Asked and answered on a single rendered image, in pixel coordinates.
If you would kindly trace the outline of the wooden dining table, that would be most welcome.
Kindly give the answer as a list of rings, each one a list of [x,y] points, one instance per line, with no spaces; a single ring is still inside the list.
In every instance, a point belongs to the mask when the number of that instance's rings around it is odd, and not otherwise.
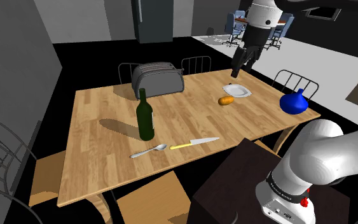
[[[183,92],[150,97],[155,120],[155,136],[150,141],[139,138],[138,101],[130,84],[78,90],[57,205],[86,199],[111,224],[104,192],[232,148],[243,139],[274,132],[281,132],[285,139],[299,124],[318,117],[312,109],[298,115],[283,112],[279,106],[282,93],[247,72],[234,82],[252,95],[220,106],[217,101],[224,95],[223,86],[232,81],[230,70],[186,75]],[[207,137],[219,139],[169,149]],[[159,144],[167,147],[130,158]]]

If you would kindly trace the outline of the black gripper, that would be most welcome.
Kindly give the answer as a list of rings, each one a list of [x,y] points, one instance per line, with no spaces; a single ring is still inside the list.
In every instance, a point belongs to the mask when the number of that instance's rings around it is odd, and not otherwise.
[[[263,48],[267,42],[271,30],[272,30],[271,28],[264,29],[264,28],[254,27],[250,24],[246,26],[244,34],[242,36],[242,41],[244,42],[244,48],[237,48],[231,61],[232,78],[237,78],[238,72],[244,63],[244,59],[246,56],[245,48],[248,48],[250,46],[258,46]],[[259,59],[260,55],[261,55],[260,48],[258,48],[257,50],[253,50],[247,58],[247,63],[245,65],[244,71],[249,73],[254,63]]]

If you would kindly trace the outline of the yellow-handled knife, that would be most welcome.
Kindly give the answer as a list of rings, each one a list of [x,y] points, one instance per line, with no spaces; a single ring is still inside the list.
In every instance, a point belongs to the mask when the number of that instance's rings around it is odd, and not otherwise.
[[[170,150],[175,150],[175,149],[178,149],[178,148],[183,148],[183,147],[187,147],[187,146],[193,146],[193,145],[196,145],[196,144],[208,143],[208,142],[215,141],[215,140],[218,140],[218,139],[219,139],[218,137],[207,137],[207,138],[201,138],[201,139],[192,139],[192,140],[189,141],[189,143],[170,146],[169,149]]]

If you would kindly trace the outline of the blue round vase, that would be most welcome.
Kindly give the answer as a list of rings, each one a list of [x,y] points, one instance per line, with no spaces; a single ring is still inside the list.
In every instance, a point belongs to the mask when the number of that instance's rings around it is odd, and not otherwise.
[[[287,114],[297,115],[308,108],[308,101],[303,97],[303,89],[299,88],[297,92],[283,95],[280,98],[280,108]]]

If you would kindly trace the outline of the dark green wine bottle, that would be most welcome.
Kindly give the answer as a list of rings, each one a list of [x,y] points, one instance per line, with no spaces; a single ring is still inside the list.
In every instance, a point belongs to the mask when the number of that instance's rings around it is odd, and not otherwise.
[[[155,136],[153,109],[146,100],[146,90],[139,89],[140,103],[136,109],[139,136],[143,141],[152,140]]]

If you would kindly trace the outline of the grey toaster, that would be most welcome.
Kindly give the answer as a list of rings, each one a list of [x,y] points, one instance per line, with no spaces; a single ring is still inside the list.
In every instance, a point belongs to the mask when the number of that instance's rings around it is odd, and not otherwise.
[[[144,88],[146,97],[184,91],[182,70],[170,62],[153,62],[138,65],[132,75],[135,97],[140,99],[139,89]]]

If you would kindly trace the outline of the dark grey refrigerator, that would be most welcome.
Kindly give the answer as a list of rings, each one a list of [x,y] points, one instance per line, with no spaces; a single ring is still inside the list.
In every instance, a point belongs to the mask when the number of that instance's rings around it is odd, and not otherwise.
[[[131,0],[131,5],[140,44],[173,41],[174,0]]]

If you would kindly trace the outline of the silver spoon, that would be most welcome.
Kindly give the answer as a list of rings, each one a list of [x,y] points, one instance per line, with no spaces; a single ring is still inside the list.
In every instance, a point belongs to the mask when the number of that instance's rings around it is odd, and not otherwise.
[[[130,156],[130,158],[136,158],[136,157],[139,157],[141,155],[144,155],[150,151],[163,151],[165,148],[167,147],[166,144],[159,144],[158,146],[154,147],[154,148],[151,148],[151,149],[148,149],[148,150],[144,150],[144,151],[141,151],[141,152],[138,152],[138,153],[135,153],[133,155]]]

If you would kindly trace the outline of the orange-brown potato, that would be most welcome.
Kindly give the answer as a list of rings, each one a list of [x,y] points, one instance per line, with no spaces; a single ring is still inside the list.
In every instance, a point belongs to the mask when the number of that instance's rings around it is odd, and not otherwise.
[[[226,106],[231,104],[234,101],[234,97],[233,96],[225,96],[225,97],[221,97],[218,99],[218,104],[221,106]]]

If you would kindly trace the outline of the blue office chair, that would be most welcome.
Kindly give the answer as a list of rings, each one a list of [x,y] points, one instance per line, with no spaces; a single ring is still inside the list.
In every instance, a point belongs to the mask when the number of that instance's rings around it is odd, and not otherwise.
[[[282,44],[281,39],[286,35],[287,30],[290,28],[290,25],[294,20],[294,15],[290,13],[283,13],[280,19],[283,20],[285,24],[277,25],[275,28],[272,28],[268,37],[268,41],[270,42],[265,45],[266,50],[270,47],[276,47],[280,50]]]
[[[234,42],[233,40],[237,39],[242,31],[245,31],[246,28],[246,23],[236,22],[236,18],[245,18],[245,11],[237,10],[235,13],[227,14],[224,31],[226,34],[229,34],[230,37],[228,41],[224,43],[228,44],[228,46],[238,45],[238,43]]]

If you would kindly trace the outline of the dark wall window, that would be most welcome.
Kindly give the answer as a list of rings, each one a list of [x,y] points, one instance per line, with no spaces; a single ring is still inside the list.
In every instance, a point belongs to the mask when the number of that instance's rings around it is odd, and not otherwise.
[[[335,21],[340,12],[341,9],[338,8],[320,7],[312,10],[306,10],[305,16],[308,18]]]

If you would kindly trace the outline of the white square plate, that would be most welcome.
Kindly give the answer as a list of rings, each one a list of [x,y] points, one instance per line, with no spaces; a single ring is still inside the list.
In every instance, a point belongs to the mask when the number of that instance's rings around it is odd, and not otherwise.
[[[251,91],[239,84],[229,84],[223,86],[223,90],[234,98],[243,98],[252,95]]]

